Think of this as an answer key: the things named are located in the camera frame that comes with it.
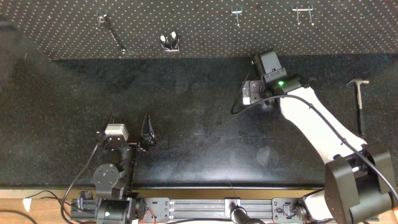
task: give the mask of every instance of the perforated wall panel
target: perforated wall panel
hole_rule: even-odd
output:
[[[313,7],[297,14],[292,7]],[[242,8],[239,24],[231,10]],[[97,27],[108,12],[123,45]],[[51,59],[244,57],[398,52],[398,3],[249,0],[0,0],[0,11]],[[162,34],[180,35],[180,51],[164,52]]]

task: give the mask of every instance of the wooden surface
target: wooden surface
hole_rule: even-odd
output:
[[[57,196],[61,197],[62,190],[53,190]],[[60,205],[54,199],[33,199],[30,204],[30,211],[25,211],[22,199],[11,199],[11,197],[26,197],[39,192],[39,190],[0,190],[0,209],[17,210],[31,216],[38,224],[65,223],[60,214]],[[236,190],[236,196],[246,199],[251,198],[272,198],[272,197],[301,197],[306,194],[306,190]],[[170,197],[170,198],[224,198],[233,197],[233,192],[229,190],[145,190],[141,193],[143,197]],[[380,222],[397,224],[392,211],[388,211],[379,216]],[[30,223],[26,218],[8,213],[0,213],[0,223]]]

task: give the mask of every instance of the black countertop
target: black countertop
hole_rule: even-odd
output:
[[[65,188],[111,113],[137,139],[151,116],[158,145],[137,155],[134,187],[312,188],[324,182],[320,156],[278,111],[231,116],[250,58],[49,61],[19,44],[2,54],[0,187]],[[353,78],[363,87],[367,142],[391,151],[398,177],[398,55],[279,57],[311,84],[323,105],[357,133]],[[77,187],[93,187],[99,151]]]

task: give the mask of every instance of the hammer handle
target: hammer handle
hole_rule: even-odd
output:
[[[365,136],[365,119],[363,117],[363,110],[362,108],[358,107],[358,131],[361,137]]]

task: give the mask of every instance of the hammer head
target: hammer head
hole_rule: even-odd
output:
[[[355,83],[356,85],[369,84],[369,80],[363,80],[362,78],[354,78],[353,80],[349,81],[347,85],[350,83]]]

